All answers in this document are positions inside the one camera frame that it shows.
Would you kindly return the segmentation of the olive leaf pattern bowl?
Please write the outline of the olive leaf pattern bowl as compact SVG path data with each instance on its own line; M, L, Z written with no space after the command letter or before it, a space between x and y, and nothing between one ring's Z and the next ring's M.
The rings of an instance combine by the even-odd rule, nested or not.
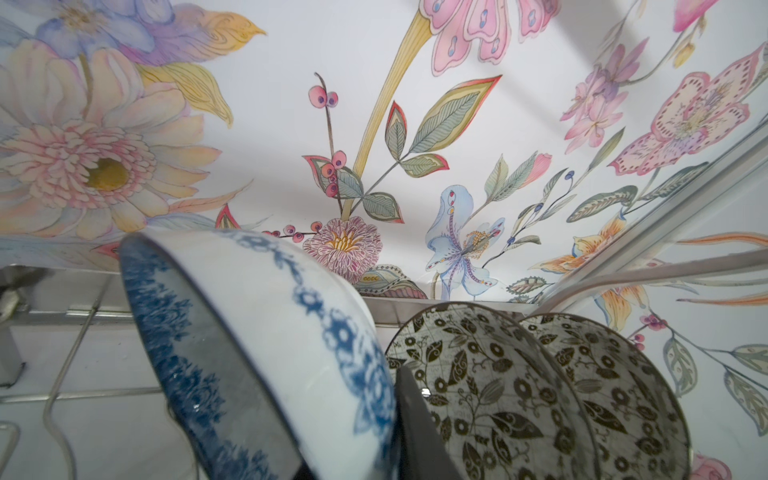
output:
M507 315L465 302L415 314L390 341L464 479L598 479L587 415L553 357Z

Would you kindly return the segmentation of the blue floral bowl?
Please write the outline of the blue floral bowl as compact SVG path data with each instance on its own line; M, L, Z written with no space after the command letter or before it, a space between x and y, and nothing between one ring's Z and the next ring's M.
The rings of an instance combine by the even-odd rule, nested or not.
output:
M146 230L118 253L144 349L209 478L396 477L393 381L347 281L243 230Z

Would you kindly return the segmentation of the pink leaf pattern bowl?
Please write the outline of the pink leaf pattern bowl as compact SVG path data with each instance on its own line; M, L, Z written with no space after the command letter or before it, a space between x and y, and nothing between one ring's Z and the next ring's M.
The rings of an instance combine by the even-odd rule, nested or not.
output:
M564 371L588 415L604 479L687 479L689 430L660 372L630 341L587 318L550 313L521 325Z

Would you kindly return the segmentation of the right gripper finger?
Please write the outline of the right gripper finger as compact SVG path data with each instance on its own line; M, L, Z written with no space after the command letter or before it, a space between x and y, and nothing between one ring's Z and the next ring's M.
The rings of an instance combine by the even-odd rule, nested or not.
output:
M395 398L401 447L398 478L461 479L438 435L415 377L405 366L396 372Z

